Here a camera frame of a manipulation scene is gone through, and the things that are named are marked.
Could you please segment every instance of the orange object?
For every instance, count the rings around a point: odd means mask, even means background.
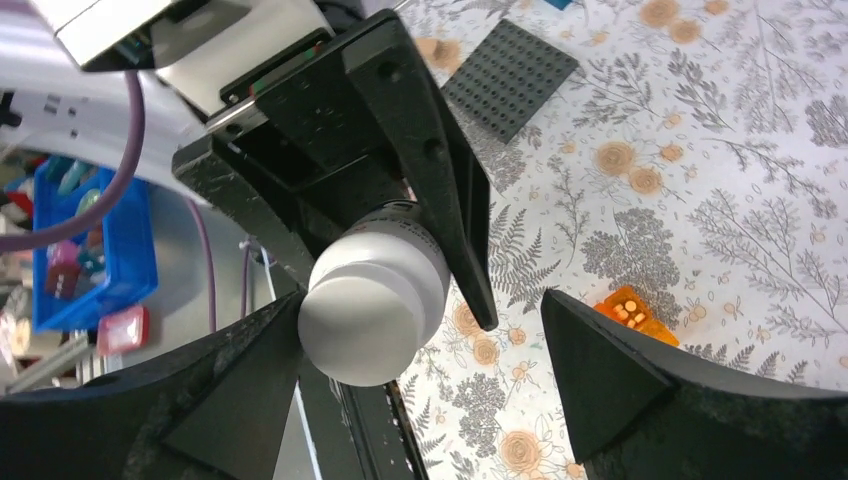
[[[645,301],[629,285],[619,288],[594,308],[614,322],[644,333],[655,340],[672,347],[680,345],[674,334],[662,322],[654,318],[654,314],[651,313]]]

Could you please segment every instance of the white bottle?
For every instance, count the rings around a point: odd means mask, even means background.
[[[441,324],[450,269],[412,201],[387,202],[318,258],[298,318],[306,356],[354,386],[396,379]]]

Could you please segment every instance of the tablecloth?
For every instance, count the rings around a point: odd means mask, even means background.
[[[594,304],[633,285],[695,355],[848,390],[848,2],[399,11],[440,84],[503,18],[581,64],[508,145],[455,112],[494,187],[500,328],[452,287],[400,380],[430,478],[584,478],[538,312],[551,287]]]

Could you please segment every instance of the table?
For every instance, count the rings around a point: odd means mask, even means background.
[[[509,145],[458,115],[496,190],[501,326],[481,332],[452,288],[400,380],[430,478],[585,477],[546,288],[594,304],[633,285],[695,355],[848,390],[848,2],[411,0],[400,14],[440,84],[502,18],[582,66]]]

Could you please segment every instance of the blue basket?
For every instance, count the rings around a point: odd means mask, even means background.
[[[70,195],[59,195],[58,183],[47,180],[47,165],[35,173],[34,229],[64,222],[76,214],[82,196],[92,188],[104,191],[115,172],[101,168]],[[72,239],[82,244],[85,234]],[[47,249],[33,253],[33,326],[44,330],[89,330],[100,318],[137,304],[159,286],[147,184],[133,180],[123,198],[103,218],[106,278],[85,295],[61,300],[47,293]]]

